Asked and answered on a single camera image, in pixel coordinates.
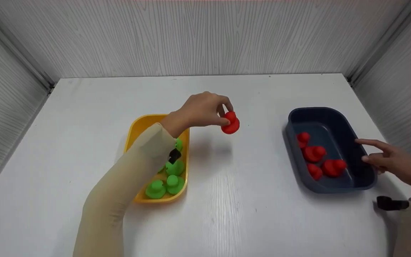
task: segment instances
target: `yellow plastic bin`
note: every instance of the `yellow plastic bin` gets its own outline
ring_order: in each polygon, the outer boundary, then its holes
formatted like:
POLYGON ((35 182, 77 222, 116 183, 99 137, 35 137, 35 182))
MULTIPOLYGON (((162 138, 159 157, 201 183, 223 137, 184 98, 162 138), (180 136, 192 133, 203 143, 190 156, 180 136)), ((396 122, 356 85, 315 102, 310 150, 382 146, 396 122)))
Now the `yellow plastic bin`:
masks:
MULTIPOLYGON (((126 138, 126 145, 125 145, 125 153, 131 147, 134 140, 136 140, 139 135, 144 132, 148 127, 152 126, 153 124, 160 122, 166 114, 149 114, 144 115, 136 119, 129 128, 128 137, 126 138)), ((148 184, 150 184, 154 180, 161 179, 166 184, 167 174, 165 169, 162 172, 156 174, 150 181, 143 186, 139 193, 134 197, 134 202, 138 203, 170 203, 178 199, 183 192, 186 190, 186 185, 188 184, 188 158, 189 158, 189 129, 185 130, 178 138, 183 143, 183 149, 181 151, 182 156, 181 160, 185 164, 185 170, 180 175, 183 179, 185 179, 185 185, 181 189, 180 192, 176 195, 172 195, 170 193, 166 193, 161 199, 150 199, 145 195, 145 188, 148 184)))

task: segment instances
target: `navy plastic bin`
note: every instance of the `navy plastic bin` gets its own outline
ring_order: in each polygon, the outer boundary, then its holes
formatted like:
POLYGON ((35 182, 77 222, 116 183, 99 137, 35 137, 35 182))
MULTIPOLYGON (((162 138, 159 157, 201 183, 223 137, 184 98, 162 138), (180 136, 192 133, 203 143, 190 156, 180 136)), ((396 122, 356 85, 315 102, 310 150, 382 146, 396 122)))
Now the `navy plastic bin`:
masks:
POLYGON ((372 166, 361 161, 367 155, 362 145, 354 142, 357 138, 347 119, 335 109, 328 107, 305 107, 294 109, 286 126, 288 143, 294 157, 299 177, 305 186, 317 193, 339 193, 366 190, 375 185, 377 174, 372 166), (296 135, 310 134, 308 145, 321 145, 326 149, 326 159, 342 159, 347 169, 337 178, 322 176, 315 181, 307 170, 296 135))

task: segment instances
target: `white table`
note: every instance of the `white table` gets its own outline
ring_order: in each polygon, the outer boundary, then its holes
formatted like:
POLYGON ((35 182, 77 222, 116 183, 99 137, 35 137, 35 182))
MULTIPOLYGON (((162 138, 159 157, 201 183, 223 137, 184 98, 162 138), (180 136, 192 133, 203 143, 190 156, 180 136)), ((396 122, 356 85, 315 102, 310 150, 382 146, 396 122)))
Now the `white table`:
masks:
POLYGON ((332 107, 359 137, 383 140, 341 74, 313 74, 61 79, 0 175, 0 256, 72 255, 85 198, 121 156, 131 123, 203 91, 229 96, 240 130, 191 130, 186 195, 130 207, 127 256, 390 252, 394 226, 372 201, 408 197, 408 186, 385 174, 365 192, 318 195, 295 178, 282 134, 292 109, 332 107))

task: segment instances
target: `red rubber duck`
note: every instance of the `red rubber duck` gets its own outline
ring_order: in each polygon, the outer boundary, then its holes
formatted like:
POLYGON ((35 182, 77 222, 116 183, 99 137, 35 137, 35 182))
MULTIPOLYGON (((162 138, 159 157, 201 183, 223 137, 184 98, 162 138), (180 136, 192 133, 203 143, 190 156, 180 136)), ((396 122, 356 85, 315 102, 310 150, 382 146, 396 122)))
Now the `red rubber duck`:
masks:
POLYGON ((310 135, 307 132, 302 132, 297 135, 297 143, 299 144, 299 148, 304 149, 309 142, 310 135))
POLYGON ((302 154, 308 162, 315 163, 323 159, 323 156, 326 155, 326 149, 322 146, 306 146, 302 150, 302 154))
POLYGON ((315 164, 307 163, 307 169, 309 170, 310 175, 316 181, 318 181, 321 176, 323 176, 323 171, 318 168, 315 164))
POLYGON ((339 177, 347 168, 344 160, 326 160, 321 165, 323 173, 328 177, 339 177))
POLYGON ((222 126, 222 131, 226 134, 235 133, 240 127, 240 121, 235 116, 235 112, 227 112, 225 118, 230 121, 230 124, 227 126, 222 126))

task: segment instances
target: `hand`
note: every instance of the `hand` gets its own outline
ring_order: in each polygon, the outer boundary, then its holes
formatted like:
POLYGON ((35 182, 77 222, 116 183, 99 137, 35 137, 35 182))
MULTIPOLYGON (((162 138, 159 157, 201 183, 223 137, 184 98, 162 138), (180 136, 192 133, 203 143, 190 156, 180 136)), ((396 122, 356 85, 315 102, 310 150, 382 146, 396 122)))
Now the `hand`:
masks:
POLYGON ((230 112, 234 110, 228 97, 206 91, 190 96, 180 109, 171 112, 160 123, 174 138, 188 127, 229 125, 229 120, 224 118, 223 105, 230 112))
POLYGON ((372 145, 383 151, 363 156, 363 162, 375 166, 381 173, 389 171, 404 183, 411 185, 411 156, 408 153, 378 140, 356 139, 355 142, 372 145))

